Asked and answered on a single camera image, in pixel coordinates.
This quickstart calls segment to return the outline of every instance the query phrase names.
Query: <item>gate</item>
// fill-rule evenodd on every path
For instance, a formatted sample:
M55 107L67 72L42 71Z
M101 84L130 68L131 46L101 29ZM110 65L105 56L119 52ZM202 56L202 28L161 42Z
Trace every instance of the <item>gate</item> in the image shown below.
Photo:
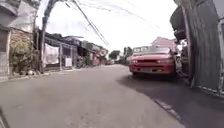
M203 90L218 93L221 52L215 5L212 0L184 1L194 56L193 83Z
M6 80L8 78L8 33L9 30L5 28L0 28L0 81Z

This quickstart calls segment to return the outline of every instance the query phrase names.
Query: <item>white sky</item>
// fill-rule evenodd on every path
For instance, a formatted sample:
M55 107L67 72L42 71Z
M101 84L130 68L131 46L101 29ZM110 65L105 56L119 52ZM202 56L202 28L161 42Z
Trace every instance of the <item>white sky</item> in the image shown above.
M47 2L48 0L42 0L38 10L37 25L40 27ZM61 33L63 36L83 36L85 40L102 45L109 50L123 50L126 46L147 46L158 36L174 38L169 22L176 8L173 0L79 0L79 2L110 46L106 46L100 40L71 2L67 2L70 8L65 2L58 2L55 5L47 32ZM112 11L96 9L93 6ZM131 15L124 9L145 20Z

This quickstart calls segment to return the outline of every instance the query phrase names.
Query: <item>car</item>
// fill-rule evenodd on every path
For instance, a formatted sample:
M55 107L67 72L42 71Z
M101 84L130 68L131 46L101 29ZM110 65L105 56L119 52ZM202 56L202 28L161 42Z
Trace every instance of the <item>car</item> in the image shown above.
M151 46L144 52L133 54L129 70L134 76L140 73L174 75L175 54L170 48Z

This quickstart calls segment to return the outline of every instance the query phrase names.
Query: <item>car windshield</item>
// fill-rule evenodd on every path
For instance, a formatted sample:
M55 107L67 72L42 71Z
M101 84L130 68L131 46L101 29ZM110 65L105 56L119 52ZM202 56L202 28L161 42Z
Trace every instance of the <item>car windshield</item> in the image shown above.
M154 48L154 47L150 47L147 50L135 52L134 56L146 55L146 54L169 54L169 53L170 53L170 49L169 48Z

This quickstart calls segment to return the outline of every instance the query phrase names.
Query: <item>electrical wire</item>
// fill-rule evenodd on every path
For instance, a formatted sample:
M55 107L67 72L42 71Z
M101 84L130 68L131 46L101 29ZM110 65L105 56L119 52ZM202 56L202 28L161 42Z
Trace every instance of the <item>electrical wire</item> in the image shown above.
M92 29L94 30L95 34L98 35L98 37L101 39L101 41L103 41L104 44L106 44L107 46L109 46L110 44L107 42L107 40L105 39L105 37L103 36L103 34L99 31L99 29L96 27L96 25L88 18L88 16L81 9L81 7L78 5L78 3L75 0L71 0L71 2L76 5L76 7L78 8L78 10L82 13L82 15L84 16L84 18L87 20L87 22L92 27ZM76 7L73 4L70 4L71 7L73 7L74 9L76 9Z
M86 6L86 7L90 7L90 8L95 8L95 9L98 9L98 10L103 10L103 11L108 11L108 12L113 12L113 13L117 13L117 14L122 14L121 12L124 12L123 14L128 14L128 15L132 15L134 17L137 17L138 19L141 19L143 21L146 21L147 23L150 23L151 25L153 25L154 27L156 28L160 28L158 25L152 23L151 21L137 15L137 14L134 14L124 8L121 8L121 7L118 7L118 6L114 6L114 8L120 10L120 11L114 11L112 9L108 9L108 8L105 8L105 7L102 7L102 6L99 6L99 5L94 5L94 4L91 4L91 3L80 3L80 5L82 6Z

